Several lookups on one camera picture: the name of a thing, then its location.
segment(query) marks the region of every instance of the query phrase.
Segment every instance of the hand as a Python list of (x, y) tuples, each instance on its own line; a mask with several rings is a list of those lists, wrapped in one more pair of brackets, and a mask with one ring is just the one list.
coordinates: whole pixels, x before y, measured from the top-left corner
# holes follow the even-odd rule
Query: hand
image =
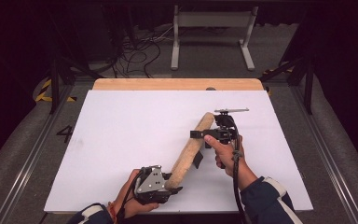
[[(231, 144), (223, 145), (215, 138), (210, 135), (205, 135), (204, 140), (208, 145), (214, 148), (216, 153), (216, 165), (220, 168), (222, 164), (226, 166), (226, 174), (229, 176), (233, 176), (233, 169), (234, 169), (234, 160), (233, 158), (233, 150), (234, 147)], [(243, 146), (242, 146), (242, 136), (240, 136), (240, 152), (243, 154)], [(245, 161), (244, 156), (240, 157), (239, 159), (239, 169), (238, 169), (238, 187), (240, 190), (245, 189), (251, 183), (257, 180), (257, 176), (252, 172), (252, 170), (248, 167), (248, 164)]]
[[(232, 152), (234, 151), (234, 146), (231, 144), (223, 145), (215, 138), (210, 135), (205, 135), (204, 140), (208, 145), (214, 148), (214, 152), (216, 153), (216, 165), (221, 168), (223, 165), (226, 166), (226, 174), (229, 176), (233, 176), (232, 171), (234, 168), (234, 160)], [(243, 146), (242, 146), (242, 136), (240, 136), (240, 152), (243, 155)], [(244, 162), (244, 158), (240, 157), (240, 162)]]
[[(132, 173), (130, 174), (129, 179), (123, 185), (120, 192), (118, 193), (118, 196), (114, 201), (115, 214), (117, 214), (118, 211), (120, 210), (121, 205), (123, 204), (124, 201), (124, 197), (126, 196), (126, 193), (129, 187), (131, 186), (131, 182), (139, 174), (139, 172), (140, 170), (133, 170)], [(153, 209), (158, 208), (158, 203), (149, 203), (149, 204), (141, 205), (133, 198), (133, 196), (134, 196), (133, 190), (131, 190), (127, 202), (124, 204), (124, 209), (125, 209), (124, 218), (133, 217), (138, 213), (150, 212)]]

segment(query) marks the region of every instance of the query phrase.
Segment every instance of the metal rail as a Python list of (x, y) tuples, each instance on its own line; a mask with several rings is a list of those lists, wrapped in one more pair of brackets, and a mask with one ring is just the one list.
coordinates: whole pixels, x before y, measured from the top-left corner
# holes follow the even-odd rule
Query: metal rail
[(36, 142), (26, 162), (22, 166), (21, 171), (19, 172), (13, 186), (11, 187), (9, 194), (7, 195), (4, 203), (2, 204), (2, 207), (0, 209), (0, 224), (7, 223), (11, 213), (14, 210), (14, 207), (19, 201), (19, 198), (22, 195), (22, 192), (24, 191), (32, 172), (34, 171), (39, 157), (43, 152), (43, 148), (47, 141), (50, 130), (58, 115), (60, 114), (62, 106), (66, 102), (64, 99), (69, 96), (69, 93), (72, 90), (72, 86), (64, 86), (62, 88), (63, 90), (60, 95), (60, 104), (58, 105), (56, 111), (48, 116), (48, 119), (46, 120), (46, 123), (43, 126), (41, 133), (37, 137)]
[(330, 179), (337, 191), (338, 197), (341, 200), (345, 211), (348, 214), (351, 223), (358, 223), (358, 206), (351, 196), (351, 192), (348, 189), (347, 183), (342, 176), (341, 172), (338, 170), (336, 162), (333, 159), (333, 156), (330, 153), (330, 150), (327, 144), (322, 137), (321, 132), (319, 131), (318, 125), (316, 124), (312, 115), (309, 115), (305, 106), (303, 106), (303, 96), (298, 87), (290, 87), (292, 94), (296, 98), (296, 104), (300, 108), (304, 119), (308, 123), (310, 130), (313, 134), (314, 140), (317, 145), (319, 155), (321, 156), (324, 167), (326, 168), (327, 173), (330, 175)]

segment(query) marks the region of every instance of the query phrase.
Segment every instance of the white paper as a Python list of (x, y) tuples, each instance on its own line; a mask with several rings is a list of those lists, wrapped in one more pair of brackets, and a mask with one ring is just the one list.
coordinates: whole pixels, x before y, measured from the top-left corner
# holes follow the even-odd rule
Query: white paper
[[(265, 91), (89, 91), (45, 211), (76, 212), (91, 203), (107, 204), (132, 169), (161, 165), (169, 173), (202, 116), (226, 108), (249, 108), (230, 115), (255, 174), (283, 184), (296, 210), (313, 209)], [(193, 166), (184, 188), (154, 212), (238, 211), (232, 178), (215, 166), (212, 149), (201, 153), (200, 168)]]

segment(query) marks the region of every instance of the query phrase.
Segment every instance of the black cable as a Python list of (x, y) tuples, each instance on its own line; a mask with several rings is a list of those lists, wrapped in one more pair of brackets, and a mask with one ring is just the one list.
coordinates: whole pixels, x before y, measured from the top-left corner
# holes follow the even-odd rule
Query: black cable
[(112, 65), (112, 70), (113, 70), (113, 73), (115, 74), (115, 78), (117, 78), (117, 71), (113, 65)]
[(235, 133), (237, 135), (237, 140), (234, 142), (234, 152), (233, 152), (234, 167), (233, 167), (233, 176), (232, 176), (232, 178), (233, 178), (234, 196), (235, 196), (235, 202), (236, 202), (237, 207), (238, 207), (238, 211), (240, 212), (241, 222), (243, 224), (246, 224), (245, 212), (243, 211), (243, 208), (242, 208), (240, 194), (239, 194), (239, 190), (238, 190), (238, 171), (239, 171), (239, 163), (240, 163), (240, 156), (241, 156), (241, 152), (240, 152), (240, 134), (238, 133), (238, 128), (237, 128), (237, 125), (234, 122), (234, 119), (231, 119), (231, 121), (233, 123)]
[(121, 69), (122, 69), (121, 71), (123, 72), (123, 73), (121, 73), (121, 75), (123, 75), (123, 77), (128, 77), (127, 75), (125, 75), (126, 72), (124, 71), (124, 65), (121, 63), (120, 59), (118, 59), (118, 63), (120, 64)]
[(158, 56), (161, 54), (161, 49), (159, 48), (159, 45), (156, 44), (156, 43), (153, 42), (153, 41), (151, 41), (151, 43), (153, 43), (153, 44), (157, 47), (157, 49), (158, 49), (158, 55), (157, 55), (154, 59), (152, 59), (150, 62), (148, 62), (148, 63), (146, 63), (146, 64), (144, 65), (144, 71), (145, 71), (145, 74), (146, 74), (148, 77), (152, 77), (152, 76), (147, 73), (146, 67), (147, 67), (148, 65), (150, 65), (153, 61), (155, 61), (155, 60), (158, 58)]
[(115, 68), (118, 70), (118, 72), (119, 72), (123, 77), (128, 77), (128, 76), (125, 75), (124, 73), (121, 73), (120, 69), (117, 68), (117, 64), (116, 64), (116, 63), (115, 63)]
[[(133, 58), (136, 54), (144, 55), (145, 58), (142, 59), (142, 60), (140, 60), (140, 61), (133, 61), (132, 58)], [(127, 63), (142, 63), (142, 62), (144, 62), (144, 61), (147, 60), (147, 55), (146, 55), (145, 53), (143, 53), (143, 52), (135, 52), (135, 53), (133, 53), (133, 54), (130, 56), (129, 59), (127, 59), (125, 55), (122, 57), (122, 59), (123, 59), (124, 61), (126, 61)]]
[(127, 53), (132, 53), (135, 50), (145, 50), (148, 47), (150, 47), (150, 45), (151, 45), (151, 44), (149, 44), (147, 46), (147, 44), (148, 44), (147, 40), (150, 39), (150, 38), (147, 38), (146, 40), (143, 40), (143, 39), (140, 40), (140, 39), (137, 38), (135, 40), (135, 41), (137, 41), (135, 46), (132, 46), (130, 40), (127, 40), (127, 41), (123, 42), (123, 49), (127, 49), (127, 50), (130, 51), (130, 52), (127, 52)]
[(45, 214), (42, 216), (42, 219), (40, 219), (39, 224), (42, 224), (45, 221), (45, 218), (48, 216), (48, 213), (45, 212)]

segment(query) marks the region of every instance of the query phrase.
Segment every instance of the wooden edge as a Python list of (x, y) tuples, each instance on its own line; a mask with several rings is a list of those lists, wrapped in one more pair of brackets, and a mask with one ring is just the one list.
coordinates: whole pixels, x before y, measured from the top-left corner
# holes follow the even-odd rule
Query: wooden edge
[(95, 91), (262, 91), (257, 78), (100, 78)]

